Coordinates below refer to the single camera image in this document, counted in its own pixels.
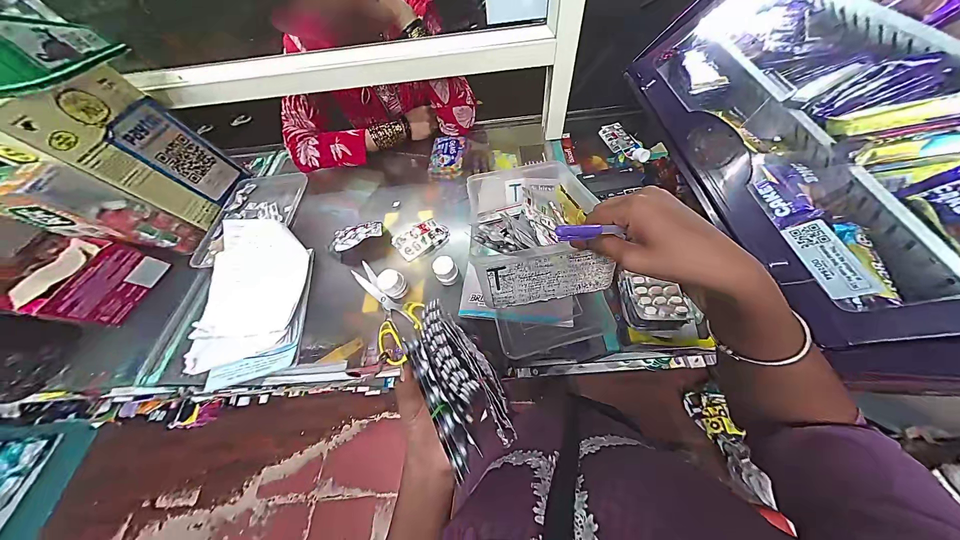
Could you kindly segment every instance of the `window frame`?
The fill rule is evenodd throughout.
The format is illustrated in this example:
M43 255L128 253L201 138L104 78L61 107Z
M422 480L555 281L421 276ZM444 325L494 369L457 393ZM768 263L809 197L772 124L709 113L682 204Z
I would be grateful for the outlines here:
M171 109L546 67L545 139L563 135L586 0L549 0L545 23L126 74Z

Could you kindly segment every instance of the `purple sleeve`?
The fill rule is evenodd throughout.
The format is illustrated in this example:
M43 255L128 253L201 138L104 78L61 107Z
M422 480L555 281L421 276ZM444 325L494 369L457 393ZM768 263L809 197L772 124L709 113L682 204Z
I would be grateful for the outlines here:
M876 430L788 428L748 442L800 538L960 539L960 504Z

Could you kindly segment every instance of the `purple pen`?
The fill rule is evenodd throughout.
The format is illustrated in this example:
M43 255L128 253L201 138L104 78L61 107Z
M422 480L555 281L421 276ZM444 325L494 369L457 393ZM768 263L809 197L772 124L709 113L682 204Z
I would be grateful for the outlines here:
M616 225L558 225L554 233L557 234L557 239L561 242L569 242L570 240L590 240L600 234L619 234L622 236L625 232L623 227Z

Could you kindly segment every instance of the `paytm qr code sign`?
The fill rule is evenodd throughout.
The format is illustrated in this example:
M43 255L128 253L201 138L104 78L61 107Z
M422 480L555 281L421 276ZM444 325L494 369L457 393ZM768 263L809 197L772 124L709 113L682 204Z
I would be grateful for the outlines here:
M882 292L880 283L822 219L780 231L813 278L833 300Z
M118 115L109 125L108 141L214 202L246 176L151 99Z

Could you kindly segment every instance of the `woman in red dress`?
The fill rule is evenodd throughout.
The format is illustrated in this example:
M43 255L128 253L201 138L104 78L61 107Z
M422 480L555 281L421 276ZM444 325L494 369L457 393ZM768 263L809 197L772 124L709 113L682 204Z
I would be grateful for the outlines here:
M286 54L426 37L440 31L432 0L294 0L274 15ZM330 108L339 107L352 130L330 130ZM464 135L476 102L463 77L364 86L283 98L283 143L303 172L367 162L369 152L439 129Z

